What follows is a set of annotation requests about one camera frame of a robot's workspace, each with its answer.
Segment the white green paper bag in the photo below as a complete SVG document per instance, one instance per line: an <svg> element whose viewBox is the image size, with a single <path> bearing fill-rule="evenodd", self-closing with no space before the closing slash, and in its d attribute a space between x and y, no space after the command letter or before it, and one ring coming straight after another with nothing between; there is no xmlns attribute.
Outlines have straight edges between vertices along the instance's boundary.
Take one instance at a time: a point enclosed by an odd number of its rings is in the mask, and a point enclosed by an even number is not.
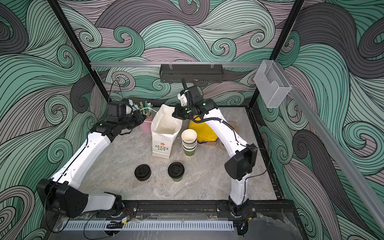
<svg viewBox="0 0 384 240"><path fill-rule="evenodd" d="M171 150L183 121L172 116L175 107L162 105L157 111L152 124L152 151L153 156L169 159Z"/></svg>

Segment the black cup lid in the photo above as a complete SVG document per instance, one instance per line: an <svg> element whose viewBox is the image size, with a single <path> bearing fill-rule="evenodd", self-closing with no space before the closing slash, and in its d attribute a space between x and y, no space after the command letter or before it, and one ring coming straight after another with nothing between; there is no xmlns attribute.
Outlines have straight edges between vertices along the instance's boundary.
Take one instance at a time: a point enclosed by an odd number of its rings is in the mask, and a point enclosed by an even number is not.
<svg viewBox="0 0 384 240"><path fill-rule="evenodd" d="M185 173L185 167L180 162L171 163L168 167L168 174L172 179L182 178Z"/></svg>

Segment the green paper cup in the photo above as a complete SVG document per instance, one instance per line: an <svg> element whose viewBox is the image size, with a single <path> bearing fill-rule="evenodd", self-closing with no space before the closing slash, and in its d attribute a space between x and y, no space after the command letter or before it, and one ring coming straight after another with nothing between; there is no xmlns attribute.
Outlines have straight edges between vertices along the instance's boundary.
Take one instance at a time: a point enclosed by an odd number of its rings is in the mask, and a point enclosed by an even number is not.
<svg viewBox="0 0 384 240"><path fill-rule="evenodd" d="M183 179L183 176L179 176L179 177L175 177L175 178L171 178L171 179L175 182L179 182Z"/></svg>

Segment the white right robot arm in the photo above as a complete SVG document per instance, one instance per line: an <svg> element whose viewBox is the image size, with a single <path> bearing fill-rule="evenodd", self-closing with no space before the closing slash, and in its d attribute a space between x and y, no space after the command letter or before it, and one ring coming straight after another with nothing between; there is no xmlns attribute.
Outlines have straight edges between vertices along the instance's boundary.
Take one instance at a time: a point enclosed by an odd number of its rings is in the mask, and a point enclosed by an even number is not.
<svg viewBox="0 0 384 240"><path fill-rule="evenodd" d="M211 99L205 100L196 86L188 88L184 85L178 99L180 103L172 116L196 124L207 124L225 146L230 156L225 170L232 179L229 208L233 216L240 217L248 204L246 180L256 164L257 147L241 138L225 120L217 104Z"/></svg>

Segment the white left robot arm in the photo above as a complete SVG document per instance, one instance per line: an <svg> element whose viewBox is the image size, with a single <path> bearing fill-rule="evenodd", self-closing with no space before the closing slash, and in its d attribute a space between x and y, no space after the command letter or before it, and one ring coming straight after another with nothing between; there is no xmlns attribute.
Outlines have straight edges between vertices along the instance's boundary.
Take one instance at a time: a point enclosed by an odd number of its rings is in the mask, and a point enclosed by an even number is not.
<svg viewBox="0 0 384 240"><path fill-rule="evenodd" d="M107 105L107 116L90 130L86 141L70 160L50 179L41 179L37 191L46 211L74 219L87 212L105 211L113 217L122 214L120 195L104 192L85 194L79 191L82 180L98 156L124 130L141 125L146 116L128 99Z"/></svg>

